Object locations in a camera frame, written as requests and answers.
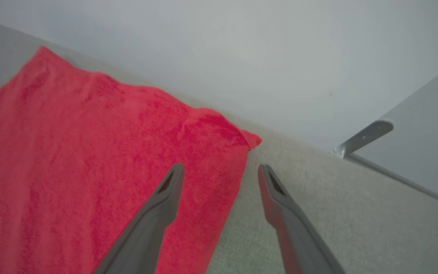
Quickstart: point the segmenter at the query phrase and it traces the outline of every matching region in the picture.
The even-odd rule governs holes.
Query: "white wall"
[[[0,24],[324,151],[438,75],[435,0],[0,0]]]

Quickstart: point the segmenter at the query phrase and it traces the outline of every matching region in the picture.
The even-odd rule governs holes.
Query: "red microfiber cloth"
[[[41,47],[0,89],[0,273],[92,273],[178,162],[157,273],[205,273],[260,142],[216,111]]]

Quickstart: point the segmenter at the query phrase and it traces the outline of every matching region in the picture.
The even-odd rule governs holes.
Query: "red towel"
[[[157,273],[205,273],[260,142],[40,48],[0,89],[0,273],[90,274],[177,162],[184,187]]]

